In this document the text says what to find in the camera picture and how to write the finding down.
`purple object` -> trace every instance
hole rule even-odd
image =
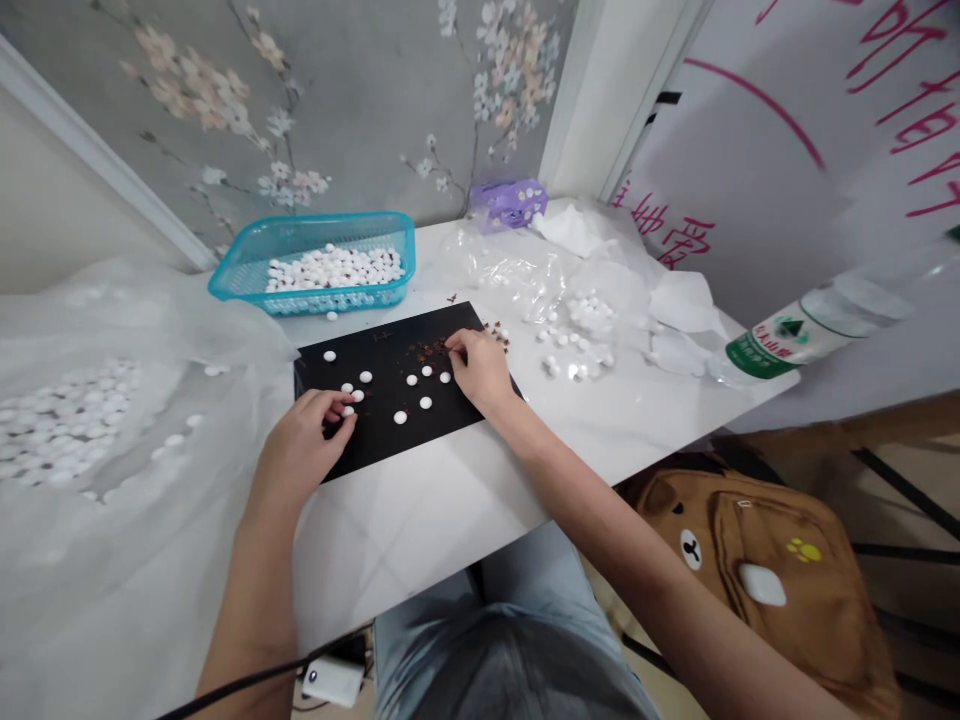
[[[532,178],[470,188],[470,217],[485,234],[526,227],[547,209],[547,191]]]

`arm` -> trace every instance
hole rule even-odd
[[[447,345],[457,384],[516,453],[547,512],[614,587],[710,717],[854,717],[717,600],[514,394],[492,338],[461,330]]]
[[[197,695],[259,670],[295,660],[293,535],[300,511],[340,458],[357,416],[344,419],[330,440],[322,424],[339,422],[347,393],[308,390],[267,437],[247,507],[233,541],[220,615]],[[197,715],[288,720],[294,674],[232,695]]]

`left hand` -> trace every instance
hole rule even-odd
[[[248,518],[281,517],[295,525],[314,490],[340,459],[357,416],[350,415],[329,440],[323,423],[340,421],[349,393],[307,390],[267,436],[247,500]]]

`hand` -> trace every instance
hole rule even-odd
[[[476,330],[458,330],[447,339],[446,346],[457,385],[484,415],[516,397],[503,348],[493,337]]]
[[[346,417],[329,440],[323,438],[323,422],[340,421],[349,393],[307,390],[270,431],[247,500],[248,518],[281,517],[296,525],[300,511],[330,472],[347,445],[357,416]]]

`plastic bottle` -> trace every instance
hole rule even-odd
[[[726,385],[745,387],[809,365],[903,320],[930,281],[958,261],[960,225],[920,250],[837,275],[718,350],[707,369]]]

